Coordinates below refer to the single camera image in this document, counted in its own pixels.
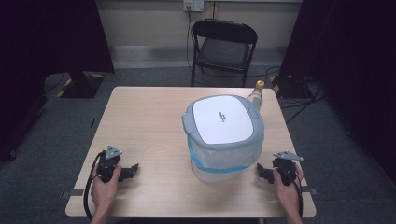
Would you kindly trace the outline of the black folding chair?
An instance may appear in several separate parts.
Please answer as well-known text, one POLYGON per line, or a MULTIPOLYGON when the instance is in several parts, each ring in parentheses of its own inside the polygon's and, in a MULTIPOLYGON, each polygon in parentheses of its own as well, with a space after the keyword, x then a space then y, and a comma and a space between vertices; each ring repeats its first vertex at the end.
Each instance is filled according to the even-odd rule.
POLYGON ((193 60, 191 85, 196 67, 242 74, 246 85, 248 70, 258 41, 250 26, 234 21, 203 19, 192 26, 193 60))

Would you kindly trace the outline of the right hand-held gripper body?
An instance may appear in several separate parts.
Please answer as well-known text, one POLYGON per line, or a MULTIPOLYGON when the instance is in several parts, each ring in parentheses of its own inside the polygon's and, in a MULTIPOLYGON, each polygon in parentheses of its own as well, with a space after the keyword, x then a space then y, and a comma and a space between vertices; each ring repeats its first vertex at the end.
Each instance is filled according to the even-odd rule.
POLYGON ((274 156, 273 166, 280 172, 282 183, 288 186, 297 176, 294 161, 304 161, 304 158, 287 150, 274 156))

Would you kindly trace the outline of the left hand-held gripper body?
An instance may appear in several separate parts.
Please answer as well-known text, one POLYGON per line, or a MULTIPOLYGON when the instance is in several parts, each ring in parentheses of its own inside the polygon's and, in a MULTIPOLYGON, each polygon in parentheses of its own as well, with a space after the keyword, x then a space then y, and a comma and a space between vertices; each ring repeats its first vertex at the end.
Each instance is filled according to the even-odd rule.
POLYGON ((120 161, 121 154, 121 150, 113 146, 108 146, 107 150, 103 151, 100 155, 96 173, 101 177, 104 183, 107 183, 112 179, 113 172, 120 161))

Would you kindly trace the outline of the white wall socket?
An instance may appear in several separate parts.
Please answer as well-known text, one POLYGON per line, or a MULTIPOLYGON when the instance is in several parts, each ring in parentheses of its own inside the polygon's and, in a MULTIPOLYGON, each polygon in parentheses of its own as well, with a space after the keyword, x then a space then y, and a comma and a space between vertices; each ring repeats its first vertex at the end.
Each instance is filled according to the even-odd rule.
POLYGON ((185 12, 203 12, 205 10, 205 1, 183 0, 183 10, 185 12))

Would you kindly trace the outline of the dark curtain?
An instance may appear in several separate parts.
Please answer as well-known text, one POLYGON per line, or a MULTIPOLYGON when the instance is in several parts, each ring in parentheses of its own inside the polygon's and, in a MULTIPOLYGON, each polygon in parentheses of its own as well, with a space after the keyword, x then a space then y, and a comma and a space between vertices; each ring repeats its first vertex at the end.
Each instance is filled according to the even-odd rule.
POLYGON ((48 76, 113 71, 96 0, 0 0, 0 161, 15 158, 48 76))
POLYGON ((303 0, 280 75, 319 79, 396 184, 396 0, 303 0))

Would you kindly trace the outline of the person's right hand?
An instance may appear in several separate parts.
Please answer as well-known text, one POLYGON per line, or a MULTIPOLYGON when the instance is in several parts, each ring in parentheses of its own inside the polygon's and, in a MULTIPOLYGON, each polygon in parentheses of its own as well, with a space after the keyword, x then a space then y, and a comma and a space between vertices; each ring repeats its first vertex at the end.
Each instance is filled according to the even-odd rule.
POLYGON ((304 179, 304 173, 297 164, 295 164, 295 168, 297 176, 289 186, 282 183, 279 171, 273 171, 276 194, 284 214, 287 212, 298 212, 300 214, 301 182, 304 179))

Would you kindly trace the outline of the person's left hand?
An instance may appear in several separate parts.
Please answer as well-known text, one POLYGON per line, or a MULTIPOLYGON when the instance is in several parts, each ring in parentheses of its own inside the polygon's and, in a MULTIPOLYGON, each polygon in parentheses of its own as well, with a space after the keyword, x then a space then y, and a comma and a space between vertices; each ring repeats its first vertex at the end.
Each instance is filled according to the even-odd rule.
POLYGON ((107 216, 111 211, 112 204, 116 199, 120 172, 121 166, 117 165, 112 178, 106 183, 102 181, 101 176, 94 174, 91 189, 92 201, 95 206, 94 217, 107 216))

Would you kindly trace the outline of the black stand base striped tape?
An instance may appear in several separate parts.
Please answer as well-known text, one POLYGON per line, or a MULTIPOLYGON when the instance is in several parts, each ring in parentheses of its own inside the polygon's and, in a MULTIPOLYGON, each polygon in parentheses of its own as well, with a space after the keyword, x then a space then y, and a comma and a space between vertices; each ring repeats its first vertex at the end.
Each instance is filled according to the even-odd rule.
POLYGON ((60 98, 92 99, 104 80, 102 75, 72 72, 62 89, 57 94, 60 98))
POLYGON ((298 80, 292 76, 270 77, 273 90, 277 98, 281 99, 308 99, 313 94, 304 80, 298 80))

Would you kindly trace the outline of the white grey-blue lidded trash can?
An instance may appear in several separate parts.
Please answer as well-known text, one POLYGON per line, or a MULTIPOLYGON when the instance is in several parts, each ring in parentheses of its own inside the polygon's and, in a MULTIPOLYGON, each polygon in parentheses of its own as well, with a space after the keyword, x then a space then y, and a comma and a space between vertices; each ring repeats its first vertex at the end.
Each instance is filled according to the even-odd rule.
MULTIPOLYGON (((210 150, 235 149, 261 137, 264 140, 260 111, 248 99, 237 95, 215 95, 194 101, 182 115, 182 123, 187 138, 210 150)), ((192 169, 205 182, 229 180, 245 170, 213 174, 198 169, 193 162, 192 169)))

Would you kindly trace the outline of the clear plastic bottle yellow cap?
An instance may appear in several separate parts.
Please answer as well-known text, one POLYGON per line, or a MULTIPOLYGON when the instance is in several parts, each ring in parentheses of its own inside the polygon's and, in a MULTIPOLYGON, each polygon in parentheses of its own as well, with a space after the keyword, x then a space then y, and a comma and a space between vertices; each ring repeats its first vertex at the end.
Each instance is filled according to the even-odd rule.
POLYGON ((264 88, 264 81, 258 80, 252 93, 247 97, 253 103, 258 111, 262 108, 262 90, 264 88))

